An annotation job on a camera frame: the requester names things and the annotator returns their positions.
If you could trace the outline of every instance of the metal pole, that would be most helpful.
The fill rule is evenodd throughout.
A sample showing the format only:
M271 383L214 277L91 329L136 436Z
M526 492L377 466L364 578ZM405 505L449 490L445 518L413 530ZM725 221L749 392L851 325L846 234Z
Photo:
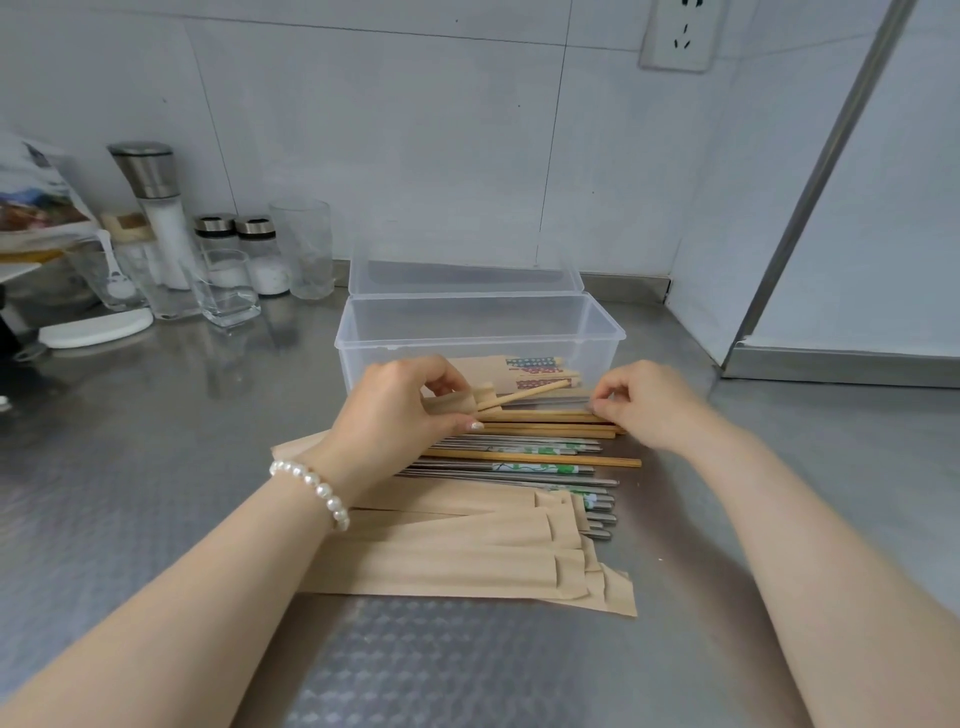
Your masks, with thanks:
M763 310L770 302L770 297L773 296L780 276L783 275L783 270L786 268L794 248L797 247L797 242L804 234L806 224L809 222L810 216L827 186L830 175L833 174L833 168L836 166L840 155L843 154L847 141L856 128L856 123L867 106L867 102L870 101L876 83L883 75L883 69L886 67L887 61L890 60L894 48L897 47L903 28L906 26L907 20L910 19L910 13L913 12L916 5L917 0L891 0L887 13L883 16L883 22L880 23L880 27L876 31L874 42L871 44L870 50L867 51L867 56L863 60L863 65L860 66L860 71L856 75L850 93L847 94L847 100L840 109L837 120L833 124L833 129L830 130L827 143L817 159L813 172L810 174L810 179L806 181L804 192L801 194L800 200L797 201L797 206L794 207L790 221L783 231L783 237L767 264L767 270L763 273L760 285L754 293L754 299L750 301L750 307L740 323L740 329L727 351L722 367L724 370L730 363L733 348L756 329L760 316L763 315Z

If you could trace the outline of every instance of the spice jar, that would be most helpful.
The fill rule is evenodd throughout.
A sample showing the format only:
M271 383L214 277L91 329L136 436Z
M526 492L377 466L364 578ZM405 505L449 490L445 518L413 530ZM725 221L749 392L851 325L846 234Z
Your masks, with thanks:
M250 256L253 290L261 296L276 296L290 290L290 269L280 256L273 221L266 215L236 220L240 248Z
M218 212L198 215L193 219L193 233L197 236L198 247L202 251L218 248L240 248L240 238L234 225L236 215Z

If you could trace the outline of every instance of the pepper grinder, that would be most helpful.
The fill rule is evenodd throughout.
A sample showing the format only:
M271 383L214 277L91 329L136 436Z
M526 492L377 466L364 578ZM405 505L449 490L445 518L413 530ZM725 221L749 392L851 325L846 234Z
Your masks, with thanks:
M109 144L107 149L156 234L163 278L157 282L167 288L189 290L180 265L193 266L197 254L183 213L173 149L158 141L124 141Z

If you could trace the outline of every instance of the tile grout line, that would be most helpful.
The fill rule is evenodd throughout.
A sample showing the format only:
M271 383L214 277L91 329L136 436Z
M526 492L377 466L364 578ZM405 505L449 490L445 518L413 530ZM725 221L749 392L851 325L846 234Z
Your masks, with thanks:
M84 11L72 10L68 8L19 8L19 7L4 7L3 10L12 10L17 12L96 12L96 13L106 13L106 14L115 14L115 15L140 15L144 17L157 17L157 18L168 18L171 20L199 20L199 21L212 21L218 23L247 23L251 25L267 25L267 26L277 26L280 28L315 28L318 30L328 30L328 31L346 31L349 33L378 33L386 36L412 36L412 37L442 37L448 38L451 40L482 40L490 43L517 43L520 45L542 45L552 48L581 48L589 51L613 51L616 53L639 53L639 48L620 48L613 46L604 46L604 45L578 45L575 43L556 43L549 40L514 40L511 38L498 38L498 37L482 37L482 36L449 36L443 33L415 33L413 31L387 31L378 28L350 28L348 26L340 25L323 25L319 23L295 23L295 22L283 22L280 20L259 20L257 18L241 18L241 17L219 17L216 15L192 15L189 13L182 12L158 12L158 11L138 11L138 10L128 10L128 9L115 9L115 8L91 8ZM570 20L569 16L572 14L572 2L570 7L570 12L567 15L567 37L570 35ZM749 54L743 53L739 56L722 56L717 53L714 58L719 61L744 61L749 59L758 59L763 58L764 56L774 56L780 53L789 53L791 51L801 51L805 48L819 48L820 46L830 45L831 43L840 43L845 40L856 40L861 37L871 37L876 34L876 31L869 33L856 33L851 36L844 36L838 38L830 38L827 40L818 40L812 43L805 43L801 45L791 46L789 48L778 48L772 51L763 51L761 53Z
M557 81L557 105L553 108L553 129L550 132L550 151L546 156L546 179L543 181L543 204L540 206L540 225L537 227L537 249L534 251L534 265L540 257L540 233L543 231L543 213L546 210L546 192L550 185L550 160L553 158L553 137L557 134L557 116L560 115L560 94L564 88L564 65L566 64L566 42L570 38L570 18L573 16L573 0L570 0L570 9L566 13L566 37L564 38L564 54L560 59L560 79Z
M193 36L190 35L190 28L183 20L180 21L183 32L186 33L186 41L190 44L190 50L193 51L193 62L197 64L197 75L200 77L200 88L204 92L204 101L206 101L206 112L210 115L210 126L213 127L213 138L217 140L217 151L220 152L220 161L224 165L224 177L227 178L227 189L230 191L230 199L233 200L233 212L240 213L237 206L236 195L233 194L233 184L230 182L230 172L227 169L227 158L224 156L224 146L220 143L220 134L217 132L217 121L213 118L213 107L210 105L210 96L206 92L206 81L204 81L204 71L200 67L200 58L197 56L197 46L193 43Z

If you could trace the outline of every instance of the drinking glass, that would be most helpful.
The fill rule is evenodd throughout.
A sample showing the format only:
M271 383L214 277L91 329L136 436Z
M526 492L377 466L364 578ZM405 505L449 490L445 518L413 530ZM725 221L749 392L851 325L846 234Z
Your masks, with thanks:
M316 301L333 293L330 205L306 197L270 204L280 254L290 268L290 292Z
M260 300L250 279L250 258L243 251L206 251L196 265L187 262L180 267L200 312L210 323L232 327L260 314Z
M193 291L169 288L164 282L166 269L156 243L124 243L113 250L120 270L143 292L155 319L176 321L200 313Z

